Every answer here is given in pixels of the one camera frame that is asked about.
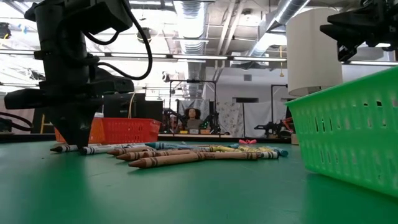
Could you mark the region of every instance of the orange basket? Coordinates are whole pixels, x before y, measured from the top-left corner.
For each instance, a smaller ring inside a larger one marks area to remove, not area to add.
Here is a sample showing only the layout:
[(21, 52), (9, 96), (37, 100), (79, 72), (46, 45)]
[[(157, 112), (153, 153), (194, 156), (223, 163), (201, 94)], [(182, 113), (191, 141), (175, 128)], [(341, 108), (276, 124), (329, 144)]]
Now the orange basket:
[[(119, 144), (157, 141), (161, 122), (153, 119), (95, 118), (89, 143)], [(55, 129), (58, 142), (65, 142)]]
[[(65, 139), (59, 133), (59, 131), (54, 128), (55, 139), (57, 142), (65, 143)], [(91, 124), (90, 138), (88, 140), (89, 144), (103, 144), (105, 141), (104, 135), (104, 127), (102, 123), (102, 118), (94, 118), (93, 123)]]

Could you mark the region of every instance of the ductwork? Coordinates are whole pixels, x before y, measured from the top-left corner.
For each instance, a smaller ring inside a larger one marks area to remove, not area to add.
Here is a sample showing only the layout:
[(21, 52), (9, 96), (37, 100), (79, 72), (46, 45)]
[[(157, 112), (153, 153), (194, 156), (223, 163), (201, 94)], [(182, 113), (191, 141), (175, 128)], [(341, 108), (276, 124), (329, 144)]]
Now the ductwork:
[[(201, 39), (205, 34), (207, 3), (200, 1), (174, 1), (175, 11), (178, 17), (178, 33), (181, 38)], [(205, 53), (205, 43), (197, 40), (184, 40), (180, 42), (184, 54), (201, 55)], [(188, 62), (188, 78), (204, 80), (202, 63)]]
[(262, 57), (266, 50), (271, 45), (285, 45), (286, 36), (283, 34), (270, 34), (268, 31), (276, 27), (286, 25), (287, 22), (293, 18), (297, 13), (303, 9), (310, 0), (280, 0), (278, 8), (271, 12), (274, 17), (271, 21), (266, 21), (263, 26), (266, 26), (266, 32), (261, 36), (255, 46), (248, 52), (247, 56)]

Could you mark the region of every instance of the ceiling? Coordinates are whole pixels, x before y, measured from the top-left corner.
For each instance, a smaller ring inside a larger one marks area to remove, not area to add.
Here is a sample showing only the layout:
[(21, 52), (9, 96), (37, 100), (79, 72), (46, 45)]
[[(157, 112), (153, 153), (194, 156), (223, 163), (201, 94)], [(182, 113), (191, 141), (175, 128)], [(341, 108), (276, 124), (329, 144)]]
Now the ceiling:
[[(251, 11), (247, 15), (239, 17), (239, 22), (234, 31), (234, 39), (228, 47), (227, 54), (232, 52), (245, 52), (248, 51), (257, 40), (257, 26), (261, 21), (263, 15), (271, 10), (276, 9), (278, 0), (262, 1), (262, 0), (244, 0), (244, 8), (250, 9)], [(16, 3), (18, 8), (11, 7), (7, 3)], [(12, 1), (12, 0), (0, 0), (0, 22), (10, 23), (10, 30), (12, 37), (8, 40), (0, 40), (0, 49), (18, 49), (18, 50), (39, 50), (40, 43), (37, 35), (37, 26), (34, 22), (24, 19), (22, 14), (32, 4), (32, 2), (39, 1)], [(160, 10), (149, 10), (140, 7), (141, 2), (145, 1), (134, 1), (133, 14), (141, 21), (142, 27), (149, 27), (152, 35), (152, 41), (150, 43), (153, 53), (159, 54), (180, 54), (181, 46), (178, 40), (178, 24), (177, 16), (173, 11), (160, 11)], [(323, 0), (323, 1), (312, 1), (308, 4), (307, 8), (313, 7), (332, 7), (335, 9), (342, 9), (350, 5), (354, 1), (339, 1), (339, 0)], [(227, 13), (230, 0), (216, 0), (213, 3), (209, 3), (207, 10), (207, 22), (206, 22), (206, 37), (208, 41), (206, 44), (205, 54), (214, 54), (217, 50), (218, 42), (223, 29), (223, 21), (225, 14)], [(98, 35), (97, 39), (108, 40), (114, 34), (113, 30), (106, 30)], [(117, 41), (113, 44), (102, 46), (92, 43), (86, 39), (86, 44), (89, 52), (128, 52), (128, 53), (145, 53), (144, 44), (140, 43), (137, 38), (137, 29), (132, 27), (131, 29), (123, 32)], [(286, 46), (280, 48), (269, 49), (266, 53), (272, 57), (280, 57), (280, 50), (282, 50), (282, 56), (286, 57)], [(383, 56), (380, 49), (368, 50), (361, 54), (358, 54), (361, 60), (374, 60)], [(139, 76), (146, 70), (146, 61), (126, 61), (126, 60), (111, 60), (109, 63), (119, 67), (126, 73)], [(213, 62), (207, 62), (206, 66), (213, 66)], [(0, 82), (2, 83), (38, 83), (38, 80), (32, 78), (32, 72), (44, 74), (44, 68), (42, 62), (34, 60), (30, 57), (12, 56), (12, 55), (1, 55), (0, 54)], [(172, 78), (181, 79), (187, 76), (187, 63), (186, 62), (155, 62), (152, 72), (145, 80), (135, 82), (136, 86), (153, 86), (159, 88), (169, 87), (168, 83), (162, 81), (163, 73), (167, 72), (171, 74)], [(214, 69), (206, 69), (207, 77), (211, 77)], [(255, 71), (254, 73), (263, 74), (270, 72), (268, 70)], [(230, 83), (231, 80), (228, 75), (232, 75), (234, 72), (223, 72), (220, 78), (220, 83)], [(262, 82), (286, 82), (286, 77), (280, 79), (280, 72), (273, 72), (269, 77), (272, 79), (268, 80), (263, 78)], [(10, 90), (18, 89), (20, 87), (11, 86), (0, 86), (0, 91), (7, 92)], [(184, 90), (176, 93), (176, 96), (187, 94)]]

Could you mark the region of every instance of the person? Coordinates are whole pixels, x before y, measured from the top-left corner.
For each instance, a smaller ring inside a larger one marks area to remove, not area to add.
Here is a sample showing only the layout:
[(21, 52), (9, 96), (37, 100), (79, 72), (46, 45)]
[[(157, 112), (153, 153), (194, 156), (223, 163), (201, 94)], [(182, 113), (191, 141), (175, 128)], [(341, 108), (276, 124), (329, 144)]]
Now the person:
[(181, 130), (189, 131), (189, 130), (194, 130), (197, 129), (199, 130), (200, 125), (203, 123), (203, 121), (200, 119), (201, 112), (199, 109), (195, 108), (188, 108), (184, 112), (185, 117), (187, 119), (187, 125), (183, 126), (182, 124), (179, 124), (177, 133), (180, 132)]

